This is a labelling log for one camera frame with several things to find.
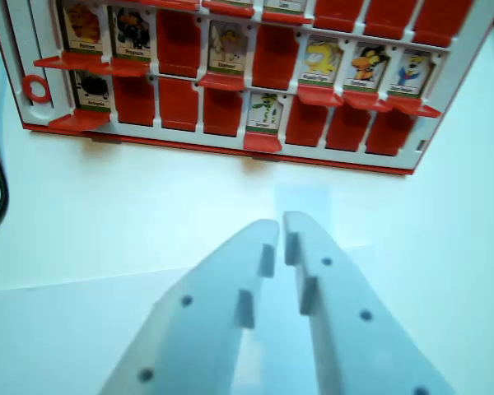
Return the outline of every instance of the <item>red plastic ledge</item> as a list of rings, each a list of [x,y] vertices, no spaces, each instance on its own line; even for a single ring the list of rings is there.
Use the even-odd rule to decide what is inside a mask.
[[[313,20],[311,18],[306,18],[303,14],[286,14],[283,12],[264,11],[262,14],[262,21],[286,23],[288,25],[298,26],[311,23]]]
[[[239,92],[245,89],[244,76],[207,72],[199,81],[204,88],[218,89],[220,91]]]
[[[35,60],[36,67],[58,68],[60,70],[86,70],[91,65],[101,65],[100,55],[71,53],[64,51],[63,56],[52,56]]]
[[[277,134],[246,131],[244,149],[273,154],[282,150],[282,144],[280,144]]]
[[[298,84],[296,93],[301,102],[306,105],[338,107],[344,104],[344,100],[333,91],[332,86]]]
[[[379,94],[359,92],[359,91],[344,91],[343,99],[354,109],[372,109],[385,113],[392,109],[389,103],[379,99]]]
[[[238,16],[240,18],[251,18],[254,15],[253,6],[233,6],[226,2],[214,2],[213,0],[203,0],[202,5],[216,14]]]
[[[108,134],[108,133],[99,133],[99,132],[69,131],[69,130],[63,130],[57,128],[48,128],[46,126],[33,125],[29,123],[22,123],[22,126],[24,127],[24,129],[29,129],[34,132],[45,132],[45,133],[61,134],[61,135],[75,136],[75,137],[103,139],[113,142],[131,142],[136,144],[150,144],[153,146],[166,146],[169,148],[182,148],[185,150],[214,152],[217,154],[248,156],[261,160],[285,160],[288,162],[305,163],[308,165],[322,165],[322,166],[332,166],[332,167],[340,167],[340,168],[354,169],[354,170],[368,170],[368,171],[397,174],[397,175],[413,174],[414,172],[414,170],[412,169],[397,169],[394,167],[359,165],[356,163],[336,162],[334,160],[301,158],[299,156],[266,154],[263,152],[259,152],[255,154],[252,151],[235,150],[233,148],[223,148],[220,146],[200,146],[198,144],[190,144],[187,142],[168,142],[166,140],[156,140],[153,138],[121,136],[119,134]]]
[[[116,77],[142,77],[150,70],[150,63],[136,60],[112,58],[112,63],[102,63],[100,55],[63,52],[63,56],[53,56],[35,60],[37,67],[61,70],[87,70],[94,74]]]
[[[110,113],[91,111],[87,109],[75,109],[73,114],[64,115],[48,123],[49,128],[85,132],[100,128],[110,121]]]
[[[441,115],[440,111],[437,111],[429,105],[422,105],[421,99],[391,95],[388,97],[387,102],[389,105],[392,105],[395,109],[398,109],[406,115],[416,115],[417,117],[427,118],[437,118]]]

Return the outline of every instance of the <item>cartoon character picture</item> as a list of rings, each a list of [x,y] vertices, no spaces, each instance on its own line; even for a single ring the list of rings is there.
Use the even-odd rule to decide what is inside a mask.
[[[236,23],[211,22],[208,68],[214,72],[243,74],[247,37]]]
[[[125,43],[130,39],[135,49],[150,48],[148,24],[141,18],[138,10],[127,11],[121,8],[117,14],[117,27],[119,29],[117,40],[120,43]]]
[[[74,0],[62,0],[58,14],[67,50],[102,53],[99,18],[91,6]]]
[[[282,116],[282,103],[275,93],[253,93],[250,99],[247,130],[254,132],[278,133]]]
[[[265,112],[263,113],[263,121],[262,122],[267,122],[269,113],[271,112],[271,109],[273,108],[274,104],[277,102],[277,96],[276,94],[271,94],[271,93],[266,93],[265,95],[262,96],[262,102],[261,103],[254,103],[251,108],[252,109],[259,109],[264,107]],[[272,121],[271,123],[274,123],[277,117],[277,109],[273,109],[272,111]]]
[[[414,80],[421,76],[421,63],[424,57],[415,54],[410,57],[408,61],[408,66],[402,66],[398,72],[398,82],[397,85],[403,86],[407,80]]]
[[[418,97],[431,74],[431,53],[406,49],[401,57],[398,72],[389,88],[395,95]]]
[[[139,10],[126,7],[108,7],[112,23],[112,49],[118,58],[149,61],[150,26]]]
[[[300,82],[331,86],[335,81],[342,55],[336,39],[311,36],[305,49]]]
[[[68,19],[75,36],[87,43],[97,44],[99,42],[99,19],[88,7],[78,2],[68,10]]]
[[[376,91],[387,62],[383,45],[357,43],[352,60],[353,69],[349,69],[344,85],[358,90]]]
[[[384,56],[384,46],[365,47],[361,56],[352,60],[352,66],[357,69],[357,74],[353,77],[360,81],[373,81],[375,66],[386,60]]]
[[[108,83],[103,77],[86,71],[70,73],[78,108],[110,111]]]

